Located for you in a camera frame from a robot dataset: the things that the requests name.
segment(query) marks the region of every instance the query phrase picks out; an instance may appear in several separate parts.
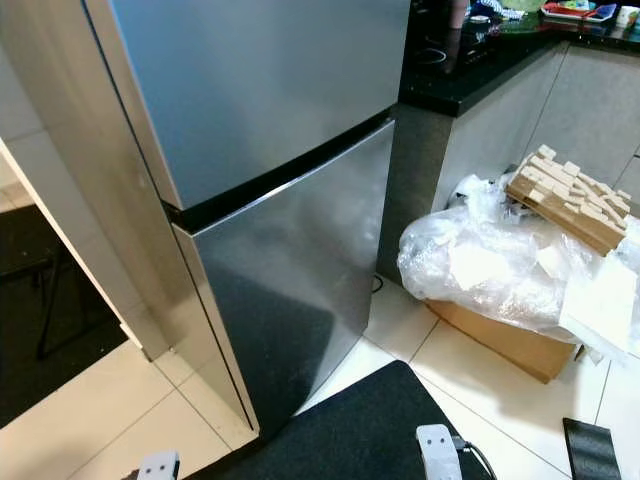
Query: refrigerator door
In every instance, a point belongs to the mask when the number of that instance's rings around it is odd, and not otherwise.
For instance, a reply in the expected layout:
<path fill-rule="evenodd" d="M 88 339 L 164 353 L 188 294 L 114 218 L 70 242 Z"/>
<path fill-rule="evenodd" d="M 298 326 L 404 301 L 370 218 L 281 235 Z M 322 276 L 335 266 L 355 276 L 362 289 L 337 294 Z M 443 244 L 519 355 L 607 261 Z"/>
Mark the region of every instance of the refrigerator door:
<path fill-rule="evenodd" d="M 87 0 L 160 196 L 180 210 L 397 100 L 408 0 Z"/>
<path fill-rule="evenodd" d="M 214 332 L 230 342 L 230 370 L 237 365 L 262 435 L 300 407 L 367 325 L 392 135 L 388 122 L 193 235 L 174 226 L 205 308 L 217 304 Z"/>

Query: cardboard box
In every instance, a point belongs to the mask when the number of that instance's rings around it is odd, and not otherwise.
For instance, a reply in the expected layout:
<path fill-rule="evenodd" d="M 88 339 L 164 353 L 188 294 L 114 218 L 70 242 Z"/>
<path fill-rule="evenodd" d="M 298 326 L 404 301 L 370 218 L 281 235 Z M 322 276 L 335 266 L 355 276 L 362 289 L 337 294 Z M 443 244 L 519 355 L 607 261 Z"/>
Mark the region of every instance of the cardboard box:
<path fill-rule="evenodd" d="M 491 320 L 455 303 L 427 300 L 426 304 L 440 318 L 542 383 L 558 376 L 576 348 L 573 344 Z"/>

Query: wooden blocks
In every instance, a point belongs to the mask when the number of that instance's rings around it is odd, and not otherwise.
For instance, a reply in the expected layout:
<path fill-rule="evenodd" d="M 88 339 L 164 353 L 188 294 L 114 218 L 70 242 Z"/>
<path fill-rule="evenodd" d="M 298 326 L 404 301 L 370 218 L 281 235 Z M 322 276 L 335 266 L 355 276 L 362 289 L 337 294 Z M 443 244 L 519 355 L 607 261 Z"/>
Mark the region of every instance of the wooden blocks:
<path fill-rule="evenodd" d="M 625 236 L 623 218 L 631 196 L 614 192 L 574 163 L 560 165 L 555 157 L 546 145 L 528 155 L 507 185 L 507 194 L 606 255 Z"/>

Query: black granite countertop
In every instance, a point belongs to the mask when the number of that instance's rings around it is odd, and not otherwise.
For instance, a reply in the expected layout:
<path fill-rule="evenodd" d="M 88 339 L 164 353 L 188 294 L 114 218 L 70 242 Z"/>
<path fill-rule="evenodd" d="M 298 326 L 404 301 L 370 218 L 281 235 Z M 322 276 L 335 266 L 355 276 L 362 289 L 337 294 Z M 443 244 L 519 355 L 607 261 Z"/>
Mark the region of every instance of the black granite countertop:
<path fill-rule="evenodd" d="M 464 114 L 561 41 L 640 54 L 640 32 L 620 30 L 614 20 L 602 24 L 556 23 L 534 13 L 520 22 L 482 26 L 466 23 L 462 30 L 442 31 L 427 43 L 416 27 L 410 33 L 414 40 L 407 40 L 400 102 L 454 117 Z M 422 42 L 419 46 L 416 35 Z M 423 57 L 418 55 L 432 55 L 431 46 L 444 51 L 447 59 L 421 64 Z"/>

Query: black cable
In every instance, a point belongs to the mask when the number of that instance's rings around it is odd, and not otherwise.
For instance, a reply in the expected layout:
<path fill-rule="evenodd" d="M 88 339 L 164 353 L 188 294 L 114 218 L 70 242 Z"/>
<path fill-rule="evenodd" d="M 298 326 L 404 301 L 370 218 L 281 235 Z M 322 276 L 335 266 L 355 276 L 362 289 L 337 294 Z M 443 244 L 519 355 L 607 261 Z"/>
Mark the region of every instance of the black cable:
<path fill-rule="evenodd" d="M 375 287 L 373 290 L 371 290 L 371 293 L 377 293 L 380 290 L 382 290 L 382 287 L 384 286 L 384 281 L 382 280 L 382 277 L 380 275 L 378 275 L 377 273 L 373 274 L 373 278 L 378 280 L 378 282 L 380 282 L 380 283 L 378 284 L 377 287 Z"/>
<path fill-rule="evenodd" d="M 482 460 L 482 463 L 484 463 L 484 466 L 489 472 L 489 475 L 491 475 L 491 478 L 493 480 L 498 480 L 498 477 L 496 477 L 496 474 L 493 471 L 493 468 L 491 468 L 491 464 L 489 463 L 489 460 L 487 460 L 487 457 L 484 456 L 484 453 L 482 453 L 480 449 L 471 442 L 465 442 L 464 446 L 469 450 L 473 450 L 476 453 L 476 455 L 480 457 L 480 460 Z"/>

